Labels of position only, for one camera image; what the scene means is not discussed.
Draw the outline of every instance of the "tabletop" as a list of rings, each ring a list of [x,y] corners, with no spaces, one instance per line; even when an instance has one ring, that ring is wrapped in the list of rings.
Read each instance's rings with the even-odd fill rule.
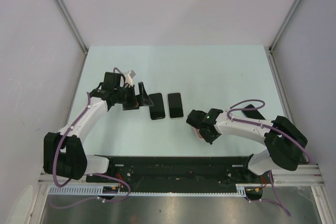
[[[148,107],[123,111],[116,104],[87,136],[87,155],[246,156],[265,147],[233,135],[222,135],[210,145],[186,124],[187,115],[192,109],[224,110],[246,99],[264,100],[266,106],[260,112],[267,119],[283,115],[262,45],[129,46],[90,47],[70,119],[85,106],[86,92],[114,67],[122,72],[134,70],[136,92],[142,81],[148,94],[162,93],[166,117],[153,121]],[[174,92],[181,93],[182,119],[169,118],[167,94]]]

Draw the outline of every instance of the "metal floor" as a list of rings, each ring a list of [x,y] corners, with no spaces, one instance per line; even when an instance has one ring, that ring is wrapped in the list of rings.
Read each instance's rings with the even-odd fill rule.
[[[248,203],[235,197],[155,197],[133,196],[118,203],[97,200],[83,202],[69,209],[57,210],[50,206],[65,206],[83,196],[48,196],[42,224],[238,224],[238,223],[322,223],[310,187],[277,188],[286,208],[284,211],[267,202]],[[275,200],[271,188],[264,198]]]

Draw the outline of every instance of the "robotic arm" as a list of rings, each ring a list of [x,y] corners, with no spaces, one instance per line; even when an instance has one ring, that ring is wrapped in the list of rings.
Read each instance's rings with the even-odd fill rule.
[[[88,93],[88,104],[79,115],[58,133],[49,132],[45,136],[46,173],[80,179],[86,174],[106,172],[109,160],[105,157],[85,155],[82,144],[96,122],[116,103],[122,104],[124,110],[154,105],[142,82],[138,83],[139,94],[135,95],[134,76],[134,71],[125,74],[106,72],[104,82]],[[61,152],[60,149],[65,147],[66,152]]]
[[[297,169],[302,152],[305,152],[307,139],[287,118],[277,116],[273,121],[240,119],[231,112],[244,109],[233,107],[226,111],[210,109],[208,113],[193,110],[187,123],[198,129],[202,138],[210,144],[220,135],[230,134],[265,145],[267,150],[249,157],[247,168],[255,175],[262,175],[276,168]]]

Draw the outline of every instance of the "red wire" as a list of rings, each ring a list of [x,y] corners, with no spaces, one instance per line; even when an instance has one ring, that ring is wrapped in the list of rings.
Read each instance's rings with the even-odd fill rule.
[[[124,181],[124,180],[122,179],[122,176],[121,176],[120,173],[117,173],[116,176],[117,176],[120,180]]]
[[[266,180],[263,177],[260,177],[260,178],[261,178],[261,182],[263,184],[265,184],[262,188],[265,188],[267,186],[267,182],[266,182]]]

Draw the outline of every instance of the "black smartphone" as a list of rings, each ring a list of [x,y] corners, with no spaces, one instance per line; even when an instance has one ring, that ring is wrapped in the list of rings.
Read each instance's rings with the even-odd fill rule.
[[[253,109],[255,108],[252,104],[247,105],[244,109]],[[260,114],[257,110],[251,110],[251,111],[242,111],[242,113],[247,117],[251,119],[257,119],[257,120],[265,120],[265,118]]]
[[[180,93],[168,94],[169,117],[171,119],[183,118],[183,107]]]
[[[152,120],[163,119],[166,117],[164,113],[163,98],[161,93],[150,94],[149,98],[154,103],[154,106],[149,107],[149,113]]]

